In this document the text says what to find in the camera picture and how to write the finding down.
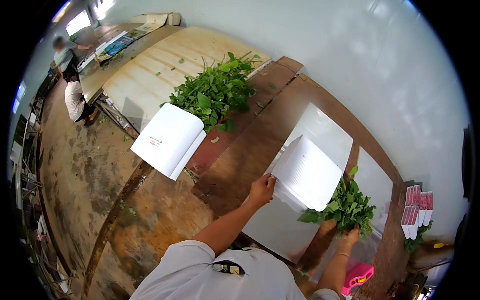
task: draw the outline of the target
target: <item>window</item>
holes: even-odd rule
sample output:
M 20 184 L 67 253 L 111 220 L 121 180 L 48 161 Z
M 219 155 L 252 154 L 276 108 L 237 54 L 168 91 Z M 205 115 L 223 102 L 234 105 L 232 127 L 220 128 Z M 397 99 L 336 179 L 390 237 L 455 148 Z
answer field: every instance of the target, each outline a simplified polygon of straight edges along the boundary
M 13 111 L 14 114 L 17 113 L 17 109 L 20 105 L 20 101 L 24 97 L 26 91 L 27 91 L 27 85 L 25 84 L 24 81 L 22 81 L 22 83 L 18 86 L 17 96 L 15 96 L 15 101 L 14 101 L 13 107 L 12 107 L 12 111 Z
M 73 34 L 77 33 L 80 29 L 90 26 L 90 19 L 88 18 L 88 14 L 86 11 L 83 11 L 78 14 L 73 20 L 71 20 L 67 27 L 68 35 L 72 36 Z
M 97 19 L 102 20 L 107 16 L 107 11 L 113 7 L 113 0 L 103 0 L 103 3 L 97 2 L 98 6 L 94 6 Z

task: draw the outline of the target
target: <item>wooden table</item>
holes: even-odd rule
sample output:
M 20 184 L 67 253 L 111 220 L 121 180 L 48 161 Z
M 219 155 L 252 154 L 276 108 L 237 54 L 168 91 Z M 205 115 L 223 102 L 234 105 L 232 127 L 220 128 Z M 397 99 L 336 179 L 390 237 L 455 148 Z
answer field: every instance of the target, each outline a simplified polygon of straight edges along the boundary
M 296 61 L 282 58 L 251 79 L 258 90 L 257 95 L 248 100 L 252 110 L 232 115 L 239 130 L 234 134 L 213 130 L 187 164 L 200 177 L 192 192 L 218 216 L 238 208 L 248 196 L 251 183 L 263 175 L 312 102 L 353 138 L 346 170 L 357 164 L 362 147 L 393 182 L 388 220 L 372 263 L 375 276 L 357 292 L 360 299 L 382 299 L 392 283 L 403 276 L 409 258 L 403 248 L 405 237 L 399 225 L 406 187 L 384 150 L 346 107 L 308 76 L 295 77 L 300 68 L 301 64 Z M 274 83 L 277 89 L 270 88 L 269 83 Z M 266 105 L 265 109 L 259 108 L 256 102 Z M 210 140 L 217 136 L 219 142 L 212 144 Z M 335 223 L 324 222 L 294 267 L 313 272 L 335 233 Z
M 106 26 L 99 30 L 100 43 L 109 41 L 113 37 L 117 36 L 122 31 L 130 31 L 142 24 L 121 24 L 118 26 Z M 111 61 L 105 70 L 101 70 L 96 61 L 89 63 L 80 72 L 80 83 L 85 95 L 87 104 L 91 105 L 95 102 L 97 97 L 102 93 L 103 85 L 112 77 L 122 66 L 130 61 L 131 57 L 135 57 L 143 51 L 147 50 L 158 41 L 166 38 L 167 36 L 182 30 L 182 27 L 165 25 L 143 37 L 134 41 L 127 48 L 123 50 L 123 58 L 119 60 Z

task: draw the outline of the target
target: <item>pink packaging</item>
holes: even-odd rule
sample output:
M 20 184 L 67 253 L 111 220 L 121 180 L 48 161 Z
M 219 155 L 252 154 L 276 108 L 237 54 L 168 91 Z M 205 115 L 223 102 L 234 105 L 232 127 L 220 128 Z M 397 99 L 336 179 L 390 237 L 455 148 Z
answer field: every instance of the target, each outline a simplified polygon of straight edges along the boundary
M 408 218 L 408 233 L 410 234 L 410 238 L 412 240 L 415 240 L 417 238 L 419 211 L 420 211 L 419 207 L 416 205 L 413 205 L 411 207 L 410 218 Z
M 423 225 L 428 226 L 433 213 L 433 192 L 427 193 L 427 209 L 425 210 L 425 218 L 423 219 Z
M 420 193 L 419 227 L 422 227 L 427 210 L 427 192 Z
M 413 186 L 413 205 L 420 205 L 420 186 Z
M 405 199 L 405 206 L 410 206 L 413 204 L 413 187 L 407 188 L 407 197 Z
M 410 238 L 410 233 L 408 232 L 408 220 L 410 219 L 410 212 L 411 206 L 405 206 L 405 209 L 403 210 L 403 218 L 401 225 L 406 239 Z

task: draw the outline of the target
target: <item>sleeve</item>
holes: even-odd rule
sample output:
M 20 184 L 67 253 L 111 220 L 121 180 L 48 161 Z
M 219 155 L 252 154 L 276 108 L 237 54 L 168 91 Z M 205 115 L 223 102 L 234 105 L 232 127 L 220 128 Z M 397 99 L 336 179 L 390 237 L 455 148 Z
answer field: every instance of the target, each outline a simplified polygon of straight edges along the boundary
M 183 269 L 206 269 L 215 259 L 215 252 L 197 240 L 185 240 L 171 245 L 155 269 L 156 276 L 167 276 Z
M 71 41 L 65 41 L 64 43 L 64 47 L 67 48 L 67 49 L 75 49 L 77 48 L 77 44 L 71 42 Z
M 310 300 L 340 300 L 340 297 L 335 291 L 323 288 L 314 292 Z
M 83 90 L 82 90 L 82 85 L 80 84 L 80 81 L 76 81 L 73 85 L 73 89 L 72 89 L 72 92 L 74 93 L 79 93 L 79 94 L 83 94 Z

